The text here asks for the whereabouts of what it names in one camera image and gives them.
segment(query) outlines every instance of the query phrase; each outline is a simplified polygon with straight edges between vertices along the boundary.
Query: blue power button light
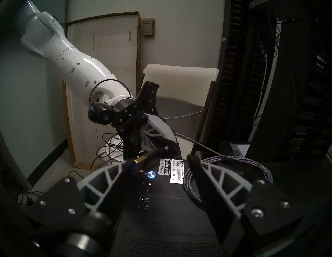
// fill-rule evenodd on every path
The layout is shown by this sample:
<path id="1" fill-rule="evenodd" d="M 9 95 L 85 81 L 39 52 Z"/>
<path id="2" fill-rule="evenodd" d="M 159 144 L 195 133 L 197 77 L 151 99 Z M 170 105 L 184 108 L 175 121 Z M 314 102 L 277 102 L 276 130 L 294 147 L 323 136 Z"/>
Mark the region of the blue power button light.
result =
<path id="1" fill-rule="evenodd" d="M 156 173 L 155 173 L 154 171 L 149 171 L 149 172 L 147 173 L 147 176 L 148 176 L 149 178 L 154 178 L 154 177 L 156 176 Z"/>

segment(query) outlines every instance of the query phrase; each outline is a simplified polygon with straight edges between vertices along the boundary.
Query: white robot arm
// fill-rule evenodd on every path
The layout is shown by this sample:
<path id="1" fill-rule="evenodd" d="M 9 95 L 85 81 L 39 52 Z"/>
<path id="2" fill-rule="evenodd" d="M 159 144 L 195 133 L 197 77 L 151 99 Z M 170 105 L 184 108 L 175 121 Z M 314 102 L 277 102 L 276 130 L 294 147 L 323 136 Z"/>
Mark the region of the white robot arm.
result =
<path id="1" fill-rule="evenodd" d="M 148 82 L 134 100 L 122 83 L 114 81 L 111 71 L 75 48 L 58 21 L 47 12 L 41 13 L 30 0 L 15 16 L 13 27 L 28 51 L 50 60 L 60 71 L 70 90 L 89 107 L 91 121 L 115 126 L 124 140 L 125 158 L 134 156 L 141 146 L 148 151 L 170 146 L 179 153 L 171 128 L 157 116 L 154 103 L 158 85 Z"/>
<path id="2" fill-rule="evenodd" d="M 116 77 L 97 59 L 77 50 L 66 38 L 58 21 L 47 12 L 41 13 L 27 1 L 15 17 L 14 29 L 22 35 L 21 43 L 32 52 L 50 60 L 66 85 L 87 106 L 94 86 Z M 92 99 L 115 105 L 121 99 L 132 97 L 117 81 L 105 81 L 98 85 Z"/>

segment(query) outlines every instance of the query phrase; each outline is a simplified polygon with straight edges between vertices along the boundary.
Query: barcode sticker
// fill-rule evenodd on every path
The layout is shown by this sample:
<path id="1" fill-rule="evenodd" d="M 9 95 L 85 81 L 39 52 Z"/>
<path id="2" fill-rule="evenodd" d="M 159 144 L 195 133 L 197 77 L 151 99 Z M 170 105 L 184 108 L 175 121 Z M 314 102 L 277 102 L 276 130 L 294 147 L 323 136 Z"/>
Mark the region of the barcode sticker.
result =
<path id="1" fill-rule="evenodd" d="M 176 184 L 182 184 L 184 175 L 185 175 L 185 169 L 183 166 L 183 160 L 172 160 L 170 182 Z"/>
<path id="2" fill-rule="evenodd" d="M 160 164 L 159 164 L 158 174 L 169 176 L 170 168 L 171 168 L 171 160 L 170 159 L 161 159 Z"/>

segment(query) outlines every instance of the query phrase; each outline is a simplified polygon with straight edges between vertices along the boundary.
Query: white wall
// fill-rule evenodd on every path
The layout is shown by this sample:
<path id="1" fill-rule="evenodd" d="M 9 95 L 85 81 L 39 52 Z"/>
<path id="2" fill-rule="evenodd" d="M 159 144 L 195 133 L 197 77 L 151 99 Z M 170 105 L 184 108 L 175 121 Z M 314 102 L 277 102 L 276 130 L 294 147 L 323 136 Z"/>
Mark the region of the white wall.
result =
<path id="1" fill-rule="evenodd" d="M 156 18 L 156 38 L 142 37 L 142 70 L 149 63 L 217 67 L 224 0 L 67 0 L 65 20 L 134 11 Z"/>
<path id="2" fill-rule="evenodd" d="M 34 4 L 64 19 L 65 0 Z M 51 63 L 28 53 L 14 31 L 0 42 L 0 77 L 0 131 L 28 177 L 66 139 L 60 77 Z"/>

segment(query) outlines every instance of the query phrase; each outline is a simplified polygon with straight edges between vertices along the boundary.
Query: light switch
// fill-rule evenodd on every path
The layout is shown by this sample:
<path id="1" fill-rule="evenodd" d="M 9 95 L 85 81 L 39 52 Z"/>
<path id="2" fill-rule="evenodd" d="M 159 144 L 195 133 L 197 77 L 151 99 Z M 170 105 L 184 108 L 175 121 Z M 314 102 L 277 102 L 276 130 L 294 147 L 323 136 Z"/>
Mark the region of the light switch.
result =
<path id="1" fill-rule="evenodd" d="M 155 38 L 155 18 L 143 19 L 144 37 Z"/>

